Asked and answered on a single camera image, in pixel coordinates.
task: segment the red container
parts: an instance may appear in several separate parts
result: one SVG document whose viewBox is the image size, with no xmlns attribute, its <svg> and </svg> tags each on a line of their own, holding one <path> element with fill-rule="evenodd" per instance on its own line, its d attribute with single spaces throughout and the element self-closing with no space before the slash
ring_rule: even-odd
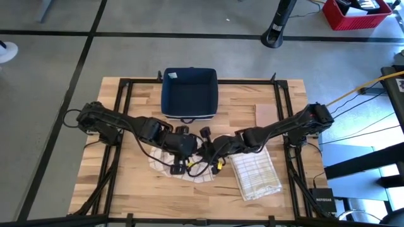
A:
<svg viewBox="0 0 404 227">
<path fill-rule="evenodd" d="M 344 16 L 335 0 L 327 0 L 323 13 L 333 30 L 354 30 L 377 27 L 392 13 L 390 7 L 383 0 L 376 0 L 380 5 L 380 13 L 365 16 Z"/>
</svg>

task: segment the white label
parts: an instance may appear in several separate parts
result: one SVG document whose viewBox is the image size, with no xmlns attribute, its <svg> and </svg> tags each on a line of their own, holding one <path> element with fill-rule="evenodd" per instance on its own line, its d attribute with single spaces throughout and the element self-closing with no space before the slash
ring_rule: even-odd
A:
<svg viewBox="0 0 404 227">
<path fill-rule="evenodd" d="M 398 89 L 400 92 L 404 92 L 404 79 L 396 79 L 398 84 Z"/>
<path fill-rule="evenodd" d="M 177 76 L 177 73 L 169 73 L 169 77 L 170 77 L 170 79 L 175 79 L 178 76 Z"/>
</svg>

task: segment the black metal frame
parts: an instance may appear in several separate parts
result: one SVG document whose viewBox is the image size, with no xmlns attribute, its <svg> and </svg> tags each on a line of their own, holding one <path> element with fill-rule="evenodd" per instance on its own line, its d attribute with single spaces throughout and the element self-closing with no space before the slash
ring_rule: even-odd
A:
<svg viewBox="0 0 404 227">
<path fill-rule="evenodd" d="M 280 97 L 280 88 L 283 89 L 286 108 L 288 116 L 293 115 L 292 103 L 290 101 L 290 94 L 288 90 L 288 83 L 286 80 L 275 80 L 275 75 L 271 80 L 233 80 L 233 79 L 219 79 L 219 84 L 268 84 L 273 85 L 275 90 L 275 100 L 276 107 L 278 109 L 278 118 L 282 120 L 283 109 L 282 100 Z M 157 79 L 121 79 L 119 82 L 119 87 L 116 96 L 116 102 L 114 105 L 114 110 L 118 111 L 121 105 L 121 97 L 124 93 L 124 88 L 126 90 L 126 97 L 124 102 L 123 113 L 127 114 L 129 109 L 129 103 L 132 97 L 133 85 L 136 83 L 161 83 Z M 287 137 L 284 137 L 284 151 L 286 166 L 289 172 L 288 182 L 290 187 L 290 196 L 292 198 L 292 207 L 295 215 L 295 220 L 290 221 L 278 221 L 275 220 L 274 216 L 268 216 L 266 220 L 226 220 L 226 219 L 145 219 L 145 218 L 133 218 L 133 214 L 128 214 L 127 218 L 110 218 L 110 207 L 113 198 L 113 190 L 115 185 L 115 180 L 117 176 L 117 168 L 119 163 L 119 157 L 121 154 L 122 139 L 120 139 L 119 144 L 116 146 L 116 152 L 114 154 L 114 160 L 111 166 L 107 169 L 108 159 L 112 147 L 106 146 L 104 151 L 104 157 L 102 160 L 102 165 L 100 167 L 100 175 L 98 178 L 98 185 L 94 192 L 91 194 L 89 199 L 83 204 L 82 208 L 74 214 L 70 214 L 64 218 L 50 218 L 50 219 L 38 219 L 32 221 L 19 220 L 18 222 L 10 223 L 0 223 L 0 227 L 8 226 L 94 226 L 96 224 L 107 224 L 107 223 L 126 223 L 126 226 L 135 226 L 136 223 L 165 223 L 165 224 L 194 224 L 196 226 L 207 226 L 210 224 L 262 224 L 265 226 L 274 226 L 277 224 L 285 226 L 383 226 L 379 224 L 369 224 L 369 223 L 358 223 L 353 221 L 338 221 L 335 219 L 324 219 L 324 218 L 313 218 L 312 210 L 309 204 L 309 200 L 313 199 L 306 187 L 306 177 L 304 176 L 304 168 L 301 160 L 301 147 L 291 148 L 288 145 Z M 290 159 L 290 150 L 295 150 L 296 165 L 299 172 L 300 180 L 296 180 L 291 173 L 295 172 L 293 163 Z M 99 202 L 101 199 L 101 191 L 109 182 L 107 196 L 105 198 L 105 206 L 102 214 L 98 214 Z M 299 204 L 297 200 L 297 192 L 295 187 L 295 182 L 298 184 L 302 193 L 304 195 L 304 207 L 306 210 L 306 217 L 302 217 L 299 213 Z M 93 207 L 91 215 L 86 215 L 89 210 Z"/>
</svg>

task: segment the wooden table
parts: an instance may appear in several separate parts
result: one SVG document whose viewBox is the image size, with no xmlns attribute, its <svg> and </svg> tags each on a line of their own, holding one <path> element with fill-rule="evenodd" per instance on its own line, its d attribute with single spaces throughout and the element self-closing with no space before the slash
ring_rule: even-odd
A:
<svg viewBox="0 0 404 227">
<path fill-rule="evenodd" d="M 106 108 L 113 109 L 120 78 L 104 78 L 98 101 Z M 307 104 L 303 80 L 288 80 L 290 98 L 294 113 Z M 178 120 L 167 120 L 160 109 L 160 84 L 135 84 L 129 106 L 129 115 L 156 117 L 177 126 Z M 204 126 L 209 126 L 212 137 L 234 134 L 234 131 L 256 125 L 255 104 L 274 104 L 275 92 L 272 85 L 220 84 L 217 115 L 209 121 L 194 122 L 190 132 L 199 134 Z M 89 136 L 88 143 L 98 136 Z M 147 151 L 150 146 L 144 145 Z M 88 199 L 97 185 L 98 174 L 105 145 L 94 144 L 84 150 L 77 183 L 69 212 L 77 211 Z M 293 220 L 290 187 L 286 172 L 283 141 L 280 136 L 270 139 L 267 144 L 271 160 L 282 183 L 283 190 L 253 201 L 243 201 L 230 162 L 212 182 L 192 183 L 176 178 L 164 177 L 151 169 L 147 157 L 140 151 L 131 133 L 125 133 L 119 169 L 117 172 L 110 217 L 125 218 L 133 213 L 135 218 L 176 218 L 176 219 L 250 219 L 266 220 L 274 215 L 276 220 Z M 313 177 L 324 171 L 321 157 L 316 148 L 304 146 L 302 159 L 308 187 L 312 187 Z M 318 187 L 326 187 L 325 175 L 316 178 Z M 297 188 L 299 208 L 304 216 L 302 194 Z"/>
</svg>

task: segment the gray floor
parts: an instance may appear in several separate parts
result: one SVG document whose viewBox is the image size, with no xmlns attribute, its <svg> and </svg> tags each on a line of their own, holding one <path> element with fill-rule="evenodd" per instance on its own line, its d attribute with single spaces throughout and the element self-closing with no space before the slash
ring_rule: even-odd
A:
<svg viewBox="0 0 404 227">
<path fill-rule="evenodd" d="M 35 22 L 39 4 L 32 0 L 0 0 L 0 29 L 89 31 L 100 0 L 55 0 L 41 25 Z M 98 30 L 257 35 L 268 26 L 277 4 L 278 1 L 255 0 L 113 0 L 108 1 Z M 293 15 L 315 10 L 315 5 L 299 0 Z M 335 32 L 322 13 L 291 19 L 285 34 L 404 36 L 393 16 L 375 30 Z M 0 35 L 0 40 L 15 42 L 20 48 L 13 61 L 1 65 L 0 73 L 0 133 L 4 148 L 0 151 L 1 222 L 15 218 L 85 37 Z M 285 42 L 279 49 L 267 49 L 255 40 L 97 37 L 70 108 L 81 108 L 96 99 L 104 76 L 155 77 L 158 70 L 167 67 L 189 66 L 215 68 L 222 78 L 269 78 L 276 72 L 280 79 L 304 79 L 309 101 L 327 103 L 378 77 L 380 67 L 391 65 L 403 48 L 400 44 Z M 366 98 L 358 97 L 349 106 Z M 379 97 L 338 118 L 323 134 L 323 141 L 358 131 L 391 112 L 389 100 Z M 388 123 L 394 124 L 395 120 L 393 117 Z M 397 134 L 397 140 L 402 140 L 402 133 Z M 351 139 L 342 143 L 362 142 Z M 66 214 L 84 144 L 85 135 L 62 128 L 30 218 Z"/>
</svg>

